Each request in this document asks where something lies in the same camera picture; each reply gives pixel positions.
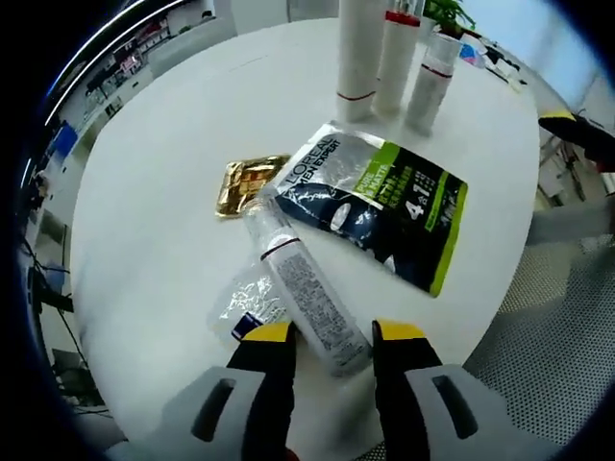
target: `desk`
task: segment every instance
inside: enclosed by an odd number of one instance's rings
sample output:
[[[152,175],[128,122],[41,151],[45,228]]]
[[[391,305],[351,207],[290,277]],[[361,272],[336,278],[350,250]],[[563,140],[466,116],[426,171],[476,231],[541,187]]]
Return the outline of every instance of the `desk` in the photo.
[[[230,358],[208,316],[252,244],[241,221],[214,216],[225,166],[292,153],[334,117],[337,37],[337,19],[322,19],[233,38],[154,80],[101,131],[74,214],[71,282],[92,374],[132,441],[152,433],[164,406],[204,370]],[[406,99],[424,52],[419,45]],[[539,161],[533,100],[459,61],[432,138],[398,118],[356,128],[468,182],[441,295],[431,298],[338,237],[300,223],[296,230],[368,338],[376,316],[412,322],[445,363],[463,363],[528,234]],[[382,440],[369,372],[332,381],[300,348],[287,444],[303,461],[352,459]]]

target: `small item on shelf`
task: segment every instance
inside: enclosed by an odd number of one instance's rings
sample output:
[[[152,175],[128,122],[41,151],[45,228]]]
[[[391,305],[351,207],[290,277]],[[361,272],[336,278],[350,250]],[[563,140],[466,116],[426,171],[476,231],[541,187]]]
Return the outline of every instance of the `small item on shelf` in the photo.
[[[357,122],[371,114],[384,29],[383,0],[339,1],[337,118]]]
[[[424,0],[396,0],[384,17],[381,65],[374,109],[399,110],[418,41]]]
[[[366,368],[369,342],[275,199],[262,194],[241,214],[287,314],[329,373],[350,376]]]
[[[421,64],[406,112],[406,124],[419,133],[431,133],[431,126],[451,83],[461,46],[456,38],[431,35],[430,47]]]
[[[290,156],[272,156],[232,161],[222,181],[215,214],[221,218],[239,215],[242,207],[278,174]]]
[[[285,213],[351,241],[439,295],[459,232],[464,181],[408,149],[331,122],[270,187]]]

